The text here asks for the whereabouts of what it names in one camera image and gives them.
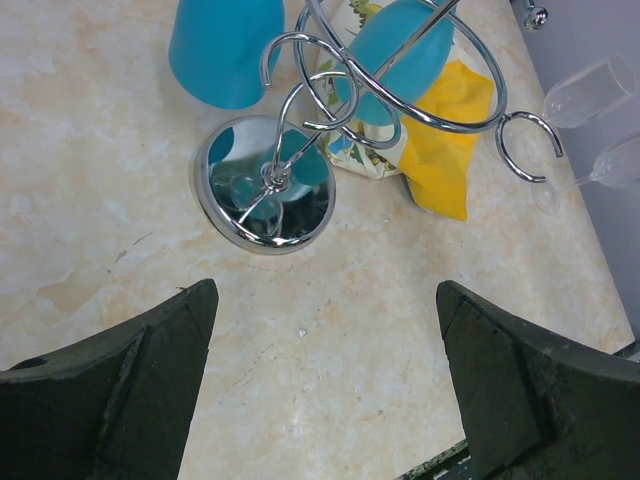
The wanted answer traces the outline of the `clear wine glass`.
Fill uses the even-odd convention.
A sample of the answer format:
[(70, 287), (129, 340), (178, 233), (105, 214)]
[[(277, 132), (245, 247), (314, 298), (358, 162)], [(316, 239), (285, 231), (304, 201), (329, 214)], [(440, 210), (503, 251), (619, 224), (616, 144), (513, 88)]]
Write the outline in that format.
[(548, 215), (560, 210), (561, 197), (569, 190), (587, 183), (599, 183), (607, 188), (625, 189), (639, 183), (639, 135), (634, 134), (603, 150), (593, 163), (589, 174), (565, 184), (548, 180), (533, 184), (532, 199)]
[[(541, 113), (535, 115), (555, 129), (577, 128), (632, 98), (637, 92), (637, 83), (629, 63), (621, 55), (610, 55), (555, 83), (546, 94)], [(495, 130), (484, 133), (482, 139), (490, 154), (500, 161)], [(508, 122), (503, 128), (503, 140), (514, 160), (517, 142), (543, 140), (543, 146), (550, 146), (545, 142), (549, 140), (546, 132), (526, 119)]]

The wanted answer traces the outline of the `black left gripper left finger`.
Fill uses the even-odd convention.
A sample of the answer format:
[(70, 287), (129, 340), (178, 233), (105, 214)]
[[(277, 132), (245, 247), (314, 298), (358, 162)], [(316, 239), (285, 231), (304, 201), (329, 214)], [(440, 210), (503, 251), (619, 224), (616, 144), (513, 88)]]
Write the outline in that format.
[(177, 478), (218, 302), (203, 279), (3, 371), (2, 478)]

